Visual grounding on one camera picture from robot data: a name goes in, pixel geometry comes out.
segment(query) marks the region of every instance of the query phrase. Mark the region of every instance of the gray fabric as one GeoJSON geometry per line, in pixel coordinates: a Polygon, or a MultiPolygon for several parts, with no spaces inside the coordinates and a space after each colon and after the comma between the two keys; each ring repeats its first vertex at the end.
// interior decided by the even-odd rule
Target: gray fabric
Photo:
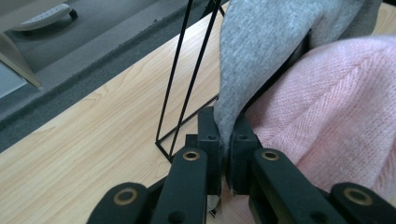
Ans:
{"type": "Polygon", "coordinates": [[[340,36],[368,35],[381,2],[232,0],[221,28],[220,92],[214,106],[224,157],[242,108],[310,30],[311,49],[340,36]]]}

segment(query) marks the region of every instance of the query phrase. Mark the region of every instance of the black wire rack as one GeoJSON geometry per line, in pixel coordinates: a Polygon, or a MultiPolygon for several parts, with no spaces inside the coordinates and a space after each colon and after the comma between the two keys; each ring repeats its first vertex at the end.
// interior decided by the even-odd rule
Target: black wire rack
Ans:
{"type": "Polygon", "coordinates": [[[186,98],[184,100],[184,103],[183,103],[183,106],[182,106],[182,109],[181,109],[181,112],[180,112],[180,115],[179,115],[179,118],[178,118],[177,126],[175,128],[173,128],[171,131],[169,131],[168,133],[166,133],[164,136],[160,137],[161,128],[163,126],[163,117],[165,115],[166,106],[168,104],[169,94],[170,94],[170,92],[172,90],[172,83],[173,83],[175,71],[176,71],[176,68],[177,68],[178,56],[180,54],[180,50],[181,50],[181,47],[182,47],[184,34],[186,33],[187,22],[189,21],[189,16],[190,16],[191,8],[192,8],[192,2],[193,2],[193,0],[189,0],[189,3],[187,4],[186,13],[184,15],[183,24],[181,26],[180,36],[179,36],[179,39],[178,39],[178,42],[177,42],[177,49],[176,49],[176,53],[175,53],[175,59],[174,59],[173,64],[172,64],[172,70],[171,70],[171,74],[169,76],[169,81],[168,81],[168,85],[167,85],[167,88],[166,88],[165,98],[163,100],[163,109],[162,109],[161,116],[160,116],[160,122],[159,122],[159,125],[158,125],[157,134],[156,134],[156,137],[155,137],[155,145],[158,147],[158,149],[161,151],[161,153],[165,156],[165,158],[168,159],[170,162],[172,162],[173,157],[174,157],[175,144],[176,144],[176,141],[177,141],[177,135],[178,135],[178,133],[180,131],[180,128],[184,124],[186,124],[188,121],[190,121],[192,118],[194,118],[202,108],[204,108],[204,107],[210,105],[211,103],[215,102],[215,100],[218,98],[217,95],[213,96],[209,101],[204,103],[201,107],[199,107],[197,110],[192,112],[189,116],[187,116],[184,119],[184,115],[186,113],[187,105],[188,105],[190,97],[191,97],[192,88],[194,86],[194,82],[195,82],[195,79],[197,77],[197,74],[198,74],[198,71],[199,71],[199,67],[201,65],[201,61],[204,58],[205,48],[206,48],[207,42],[209,40],[210,33],[212,31],[213,24],[215,22],[216,16],[217,16],[218,12],[220,12],[221,15],[224,17],[224,10],[220,6],[221,1],[220,0],[217,0],[217,1],[216,0],[209,0],[209,2],[207,4],[207,7],[205,9],[205,12],[203,14],[203,17],[208,15],[209,13],[212,13],[212,15],[210,17],[209,24],[207,25],[207,28],[206,28],[204,41],[203,41],[203,44],[201,46],[201,49],[200,49],[200,52],[199,52],[199,55],[198,55],[198,60],[197,60],[197,62],[195,64],[195,67],[194,67],[194,70],[193,70],[193,73],[192,73],[191,81],[190,81],[189,88],[188,88],[187,94],[186,94],[186,98]],[[173,137],[172,145],[171,145],[169,153],[168,153],[163,147],[163,141],[165,141],[172,134],[174,135],[174,137],[173,137]]]}

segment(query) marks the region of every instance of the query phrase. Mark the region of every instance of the pink knit fabric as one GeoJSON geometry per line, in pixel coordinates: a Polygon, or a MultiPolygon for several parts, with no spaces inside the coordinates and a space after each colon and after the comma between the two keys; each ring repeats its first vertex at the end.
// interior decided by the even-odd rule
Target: pink knit fabric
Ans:
{"type": "MultiPolygon", "coordinates": [[[[389,200],[396,193],[396,36],[311,50],[246,115],[262,145],[283,151],[313,185],[329,191],[353,182],[389,200]]],[[[251,221],[246,199],[222,199],[224,223],[251,221]]]]}

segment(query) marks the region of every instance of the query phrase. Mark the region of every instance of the wooden table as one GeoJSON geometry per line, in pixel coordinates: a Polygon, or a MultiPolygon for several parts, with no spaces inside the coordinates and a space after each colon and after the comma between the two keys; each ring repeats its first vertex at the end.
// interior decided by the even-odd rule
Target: wooden table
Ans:
{"type": "MultiPolygon", "coordinates": [[[[396,33],[394,8],[382,7],[379,18],[378,33],[396,33]]],[[[219,90],[221,21],[218,16],[187,114],[219,90]]],[[[164,133],[176,125],[207,23],[186,33],[164,133]]],[[[170,164],[154,138],[177,38],[0,155],[1,223],[84,223],[113,186],[131,181],[148,187],[166,176],[170,164]]],[[[189,122],[181,136],[195,129],[189,122]]]]}

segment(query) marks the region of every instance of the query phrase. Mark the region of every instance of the gray carpet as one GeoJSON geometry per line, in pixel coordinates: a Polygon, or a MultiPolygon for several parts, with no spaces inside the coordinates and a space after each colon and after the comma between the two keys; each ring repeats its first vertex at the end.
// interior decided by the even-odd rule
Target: gray carpet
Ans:
{"type": "MultiPolygon", "coordinates": [[[[69,0],[66,4],[78,13],[76,21],[66,16],[52,25],[32,31],[30,35],[13,31],[7,31],[7,35],[32,70],[38,72],[156,2],[158,0],[118,0],[115,4],[107,0],[69,0]]],[[[183,1],[166,1],[167,4],[174,2],[182,6],[183,1]]],[[[108,41],[118,43],[117,36],[108,41]]]]}
{"type": "MultiPolygon", "coordinates": [[[[206,4],[207,0],[194,1],[189,26],[200,19],[206,4]]],[[[94,63],[90,63],[81,71],[56,85],[52,90],[43,93],[40,97],[29,102],[29,104],[1,119],[0,152],[65,111],[68,107],[108,82],[118,73],[136,63],[175,35],[178,35],[185,8],[184,6],[178,9],[175,13],[160,21],[154,21],[148,29],[111,50],[94,63]]],[[[8,103],[10,99],[23,100],[22,98],[26,94],[35,92],[37,92],[36,88],[27,85],[24,87],[23,92],[15,91],[10,94],[8,103]]],[[[2,106],[9,106],[5,102],[7,100],[0,100],[1,108],[3,108],[2,106]]]]}

